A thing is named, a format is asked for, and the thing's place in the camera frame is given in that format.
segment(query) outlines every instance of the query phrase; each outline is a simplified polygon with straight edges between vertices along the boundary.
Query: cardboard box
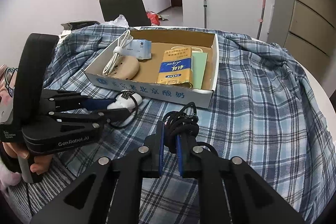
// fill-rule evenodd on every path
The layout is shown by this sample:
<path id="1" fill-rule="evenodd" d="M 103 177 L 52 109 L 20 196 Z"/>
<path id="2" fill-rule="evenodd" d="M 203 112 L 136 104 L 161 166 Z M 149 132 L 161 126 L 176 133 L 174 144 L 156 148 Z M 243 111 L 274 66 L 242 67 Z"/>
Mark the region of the cardboard box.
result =
<path id="1" fill-rule="evenodd" d="M 117 46 L 117 39 L 111 43 L 86 69 L 85 75 L 96 86 L 111 90 L 134 90 L 143 97 L 168 102 L 187 104 L 195 102 L 197 107 L 208 108 L 216 89 L 219 50 L 218 37 L 214 33 L 171 29 L 132 30 L 134 39 L 152 41 L 152 59 L 139 60 L 140 70 L 132 80 L 122 80 L 102 75 Z M 208 53 L 202 88 L 189 89 L 174 85 L 156 84 L 163 53 L 175 46 L 198 47 Z"/>

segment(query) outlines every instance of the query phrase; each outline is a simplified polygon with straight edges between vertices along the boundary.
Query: blue and white package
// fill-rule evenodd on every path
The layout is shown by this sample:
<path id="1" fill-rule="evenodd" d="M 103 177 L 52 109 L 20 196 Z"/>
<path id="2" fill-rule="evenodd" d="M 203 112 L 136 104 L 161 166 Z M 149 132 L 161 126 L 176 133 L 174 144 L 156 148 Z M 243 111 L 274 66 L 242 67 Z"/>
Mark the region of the blue and white package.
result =
<path id="1" fill-rule="evenodd" d="M 152 42 L 145 39 L 133 39 L 122 51 L 123 55 L 134 56 L 138 60 L 152 58 Z"/>

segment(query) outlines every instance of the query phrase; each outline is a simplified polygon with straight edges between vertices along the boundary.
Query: yellow paper packet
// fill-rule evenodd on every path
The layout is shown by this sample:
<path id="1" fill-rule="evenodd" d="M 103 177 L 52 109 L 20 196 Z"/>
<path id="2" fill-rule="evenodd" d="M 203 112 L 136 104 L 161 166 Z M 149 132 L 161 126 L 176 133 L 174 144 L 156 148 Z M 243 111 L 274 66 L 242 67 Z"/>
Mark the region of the yellow paper packet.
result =
<path id="1" fill-rule="evenodd" d="M 193 87 L 191 47 L 165 51 L 157 77 L 157 84 Z"/>

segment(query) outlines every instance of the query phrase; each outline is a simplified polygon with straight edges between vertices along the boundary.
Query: chair backrest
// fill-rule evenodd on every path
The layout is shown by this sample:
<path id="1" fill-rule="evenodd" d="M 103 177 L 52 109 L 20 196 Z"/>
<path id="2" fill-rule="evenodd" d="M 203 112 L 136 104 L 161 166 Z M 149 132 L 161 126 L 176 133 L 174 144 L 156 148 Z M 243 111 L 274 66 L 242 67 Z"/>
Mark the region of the chair backrest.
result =
<path id="1" fill-rule="evenodd" d="M 151 26 L 142 0 L 99 0 L 105 21 L 124 15 L 130 27 Z"/>

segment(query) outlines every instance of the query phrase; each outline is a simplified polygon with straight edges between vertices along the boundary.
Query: red bag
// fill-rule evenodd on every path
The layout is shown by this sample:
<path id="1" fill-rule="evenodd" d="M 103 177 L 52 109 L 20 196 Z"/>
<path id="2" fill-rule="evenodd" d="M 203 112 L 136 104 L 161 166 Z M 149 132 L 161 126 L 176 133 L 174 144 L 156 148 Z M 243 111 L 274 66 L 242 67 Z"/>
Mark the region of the red bag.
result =
<path id="1" fill-rule="evenodd" d="M 147 17 L 151 20 L 152 24 L 160 26 L 159 16 L 153 12 L 147 12 Z"/>

